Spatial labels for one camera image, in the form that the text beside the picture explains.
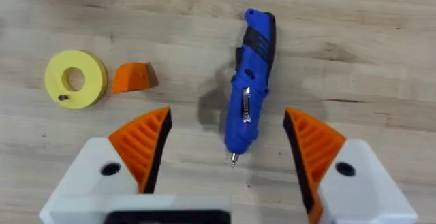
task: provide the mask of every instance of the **wood grain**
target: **wood grain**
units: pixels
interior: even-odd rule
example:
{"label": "wood grain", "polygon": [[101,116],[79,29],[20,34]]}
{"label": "wood grain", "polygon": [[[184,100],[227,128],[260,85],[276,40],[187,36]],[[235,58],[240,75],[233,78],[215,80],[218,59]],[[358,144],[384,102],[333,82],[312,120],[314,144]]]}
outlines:
{"label": "wood grain", "polygon": [[[223,118],[247,7],[277,17],[260,137],[236,169]],[[286,106],[367,140],[420,216],[436,223],[436,0],[0,0],[0,223],[37,213],[93,136],[170,105],[158,193],[232,197],[235,223],[306,223]],[[86,50],[110,78],[153,65],[159,86],[66,110],[44,88],[52,55]]]}

